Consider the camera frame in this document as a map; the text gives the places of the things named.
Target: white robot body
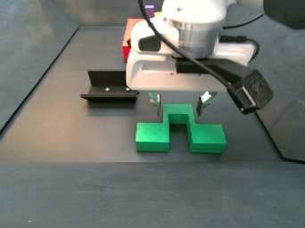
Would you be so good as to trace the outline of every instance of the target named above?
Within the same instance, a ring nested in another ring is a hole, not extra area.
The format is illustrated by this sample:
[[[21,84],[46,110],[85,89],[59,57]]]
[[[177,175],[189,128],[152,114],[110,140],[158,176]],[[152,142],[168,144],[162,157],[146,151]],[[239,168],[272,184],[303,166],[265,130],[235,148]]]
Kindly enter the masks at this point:
[[[223,58],[247,65],[253,56],[251,44],[220,44],[227,7],[236,0],[166,0],[162,15],[153,19],[158,32],[196,58]],[[132,89],[149,91],[223,91],[224,85],[209,74],[178,73],[177,54],[161,42],[158,51],[144,51],[140,41],[154,36],[146,21],[132,33],[132,52],[126,83]]]

